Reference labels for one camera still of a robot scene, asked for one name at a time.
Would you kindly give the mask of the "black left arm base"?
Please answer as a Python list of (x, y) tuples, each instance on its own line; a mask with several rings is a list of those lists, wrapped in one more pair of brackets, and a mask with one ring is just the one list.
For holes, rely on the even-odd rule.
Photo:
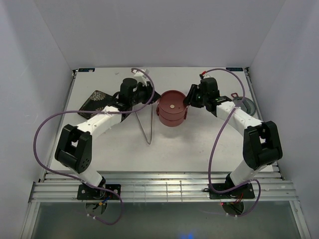
[[(105, 188), (116, 192), (118, 195), (121, 194), (121, 184), (106, 184)], [(117, 200), (118, 197), (115, 196), (111, 192), (106, 192), (104, 190), (99, 190), (95, 188), (91, 188), (87, 185), (81, 184), (78, 187), (78, 192), (77, 192), (77, 200)]]

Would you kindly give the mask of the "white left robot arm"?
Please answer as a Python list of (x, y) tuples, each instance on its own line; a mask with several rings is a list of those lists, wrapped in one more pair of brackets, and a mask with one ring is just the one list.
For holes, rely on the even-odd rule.
[(63, 127), (55, 159), (90, 184), (88, 192), (93, 198), (102, 198), (106, 193), (105, 179), (91, 166), (93, 141), (124, 121), (135, 105), (153, 104), (159, 98), (149, 81), (143, 84), (134, 78), (125, 78), (113, 95), (94, 91), (80, 109), (86, 121)]

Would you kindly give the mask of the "pink lunch bowl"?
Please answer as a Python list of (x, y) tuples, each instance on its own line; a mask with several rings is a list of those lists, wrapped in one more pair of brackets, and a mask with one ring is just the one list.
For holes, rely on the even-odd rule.
[(159, 120), (162, 124), (164, 124), (165, 126), (168, 126), (168, 127), (176, 127), (176, 126), (179, 126), (181, 125), (184, 120), (186, 119), (187, 117), (187, 114), (185, 114), (183, 117), (179, 118), (179, 119), (166, 119), (164, 118), (162, 115), (158, 114), (158, 117), (159, 117)]
[(187, 111), (184, 104), (185, 94), (177, 90), (162, 93), (157, 105), (157, 115), (168, 120), (183, 118)]

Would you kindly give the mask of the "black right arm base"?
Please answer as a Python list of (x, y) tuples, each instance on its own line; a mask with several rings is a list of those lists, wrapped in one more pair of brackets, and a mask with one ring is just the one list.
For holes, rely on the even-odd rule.
[(254, 199), (255, 194), (252, 184), (246, 184), (230, 192), (220, 194), (213, 192), (210, 188), (205, 189), (209, 193), (210, 199)]

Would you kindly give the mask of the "metal serving tongs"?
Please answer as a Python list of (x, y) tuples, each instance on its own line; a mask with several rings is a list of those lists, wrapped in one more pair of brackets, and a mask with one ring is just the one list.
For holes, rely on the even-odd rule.
[(142, 110), (135, 112), (142, 135), (148, 145), (153, 138), (153, 105), (147, 105)]

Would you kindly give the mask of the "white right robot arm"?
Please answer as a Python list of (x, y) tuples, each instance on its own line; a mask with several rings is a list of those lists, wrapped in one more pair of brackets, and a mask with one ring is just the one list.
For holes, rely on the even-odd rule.
[(214, 193), (238, 197), (243, 192), (243, 185), (250, 183), (258, 172), (283, 157), (277, 125), (273, 121), (264, 122), (252, 117), (229, 97), (221, 96), (215, 78), (205, 78), (200, 84), (191, 85), (184, 103), (195, 108), (206, 108), (243, 136), (243, 160), (227, 175), (224, 190), (216, 190), (209, 184)]

